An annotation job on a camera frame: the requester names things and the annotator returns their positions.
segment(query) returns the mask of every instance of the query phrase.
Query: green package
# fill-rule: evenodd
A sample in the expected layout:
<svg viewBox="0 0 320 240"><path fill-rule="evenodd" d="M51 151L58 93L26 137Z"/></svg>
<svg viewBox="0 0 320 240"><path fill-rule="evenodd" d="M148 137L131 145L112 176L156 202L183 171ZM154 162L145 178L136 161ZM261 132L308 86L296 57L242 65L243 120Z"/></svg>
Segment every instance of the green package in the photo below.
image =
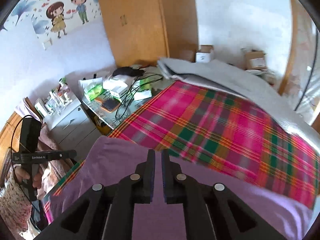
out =
<svg viewBox="0 0 320 240"><path fill-rule="evenodd" d="M138 89L138 91L144 91L144 90L151 90L152 89L152 86L151 86L151 84L146 84L146 85L144 85L145 83L148 83L148 82L150 82L151 81L151 79L150 78L143 78L143 79L141 79L141 80L138 80L137 82L136 82L136 84L135 84L135 87L138 87L138 86L141 86L139 89Z"/></svg>
<svg viewBox="0 0 320 240"><path fill-rule="evenodd" d="M92 101L99 95L101 95L105 90L103 89L102 85L96 85L94 88L91 88L88 93L85 94L85 97Z"/></svg>

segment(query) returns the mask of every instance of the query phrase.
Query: cluttered table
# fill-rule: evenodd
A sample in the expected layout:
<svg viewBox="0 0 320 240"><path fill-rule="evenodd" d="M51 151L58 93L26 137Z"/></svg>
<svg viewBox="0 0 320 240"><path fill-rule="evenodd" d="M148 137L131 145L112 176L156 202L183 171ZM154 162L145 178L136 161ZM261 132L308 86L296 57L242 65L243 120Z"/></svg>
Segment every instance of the cluttered table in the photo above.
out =
<svg viewBox="0 0 320 240"><path fill-rule="evenodd" d="M101 106L101 102L112 98L109 90L104 91L99 95L95 100L88 100L86 97L82 98L83 103L91 109L106 125L108 125L112 130L115 129L123 120L125 120L130 114L135 112L140 106L147 103L151 98L156 96L160 91L164 90L173 83L173 80L167 80L163 78L162 80L156 81L159 79L160 71L157 67L147 67L145 69L145 74L141 77L148 78L148 81L151 81L152 84L150 91L152 96L141 99L134 100L135 98L128 97L128 99L118 107L113 112L108 112Z"/></svg>

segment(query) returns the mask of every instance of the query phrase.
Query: cardboard box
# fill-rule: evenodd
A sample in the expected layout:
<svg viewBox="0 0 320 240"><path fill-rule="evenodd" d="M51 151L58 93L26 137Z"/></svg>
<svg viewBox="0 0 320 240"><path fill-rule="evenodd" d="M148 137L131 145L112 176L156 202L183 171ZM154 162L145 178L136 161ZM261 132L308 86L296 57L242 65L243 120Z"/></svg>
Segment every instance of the cardboard box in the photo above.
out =
<svg viewBox="0 0 320 240"><path fill-rule="evenodd" d="M212 45L201 45L200 50L196 53L197 63L208 63L214 60L214 52Z"/></svg>
<svg viewBox="0 0 320 240"><path fill-rule="evenodd" d="M246 67L245 69L260 69L267 70L266 59L263 51L250 51L245 54Z"/></svg>

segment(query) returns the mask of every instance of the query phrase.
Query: black cable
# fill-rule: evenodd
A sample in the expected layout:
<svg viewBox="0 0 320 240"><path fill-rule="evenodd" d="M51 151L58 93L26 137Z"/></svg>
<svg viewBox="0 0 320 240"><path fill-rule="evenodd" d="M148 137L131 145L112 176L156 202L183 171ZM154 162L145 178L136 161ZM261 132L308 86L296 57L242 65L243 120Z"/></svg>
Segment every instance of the black cable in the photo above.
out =
<svg viewBox="0 0 320 240"><path fill-rule="evenodd" d="M131 104L132 99L134 98L134 95L136 94L136 92L143 92L143 91L146 91L146 90L139 91L139 88L140 88L140 87L142 87L142 86L144 86L144 85L151 84L151 83L158 82L158 81L160 81L160 80L163 80L163 76L162 76L162 75L160 75L160 74L154 74L154 75L151 75L151 76L155 76L155 75L161 76L161 78L159 78L159 79L157 79L157 80L149 81L149 82L144 83L144 84L142 84L142 85L139 85L138 87L136 87L135 89L133 89L133 90L136 90L136 91L135 91L135 92L134 92L134 94L132 95L132 98L130 99L130 101L129 101L129 103L128 103L127 107L125 108L124 113L123 113L123 114L122 114L122 116L121 116L121 117L119 117L119 118L117 118L117 117L116 117L116 115L117 115L118 109L119 109L121 106L119 106L119 108L117 109L116 114L115 114L115 118L116 118L116 119L121 119L121 118L124 116L124 114L125 114L125 112L127 111L127 109L128 109L128 107L129 107L129 105Z"/></svg>
<svg viewBox="0 0 320 240"><path fill-rule="evenodd" d="M32 117L34 118L32 115L28 114L26 116L24 116L19 122L18 124L16 125L16 127L14 128L13 130L13 133L12 133L12 138L11 138L11 146L10 146L10 152L11 152L11 166L12 166L12 172L13 172L13 176L14 176L14 179L16 178L16 175L15 175L15 171L14 171L14 167L13 167L13 161L12 161L12 143L13 143L13 138L14 138L14 133L16 131L16 129L18 128L19 124L23 121L23 119L25 119L26 117ZM27 200L30 202L30 204L33 206L33 208L40 214L40 211L33 205L33 203L30 201L30 199L28 198L28 196L26 195L26 193L24 193L21 185L19 184L18 181L16 181L16 183L19 185L19 188L21 189L22 193L25 195L25 197L27 198Z"/></svg>
<svg viewBox="0 0 320 240"><path fill-rule="evenodd" d="M150 76L147 76L147 77L144 77L144 78L139 79L139 81L140 81L140 80L144 80L144 79L149 78L149 77L152 77L152 76L161 76L161 78L159 78L159 79L157 79L157 80L154 80L154 81L152 81L151 83L154 83L154 82L163 80L163 75L155 74L155 73L154 73L153 75L150 75ZM125 98L124 98L124 100L123 100L124 103L125 103L126 100L127 100L127 96L128 96L129 94L131 94L131 92L132 92L131 89L132 89L133 85L138 81L138 78L139 78L139 77L137 77L137 78L135 79L135 81L132 83L132 85L130 86L130 88L129 88L129 90L128 90L128 92L127 92L127 94L125 95ZM122 106L122 104L118 107L118 109L117 109L117 111L116 111L116 114L115 114L115 119L116 119L116 120L118 120L118 119L120 120L120 119L124 116L125 112L126 112L127 109L128 109L129 104L127 105L127 107L126 107L123 115L122 115L121 117L119 117L119 118L117 118L117 114L118 114L118 110L119 110L119 108Z"/></svg>

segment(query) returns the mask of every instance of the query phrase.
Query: wooden wardrobe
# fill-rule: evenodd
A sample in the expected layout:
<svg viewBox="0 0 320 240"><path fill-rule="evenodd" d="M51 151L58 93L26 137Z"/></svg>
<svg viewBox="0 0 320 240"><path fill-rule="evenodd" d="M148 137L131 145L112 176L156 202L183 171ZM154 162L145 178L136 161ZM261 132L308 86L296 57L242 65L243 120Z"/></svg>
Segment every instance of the wooden wardrobe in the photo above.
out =
<svg viewBox="0 0 320 240"><path fill-rule="evenodd" d="M99 0L110 47L119 67L155 64L159 57L195 61L195 0Z"/></svg>

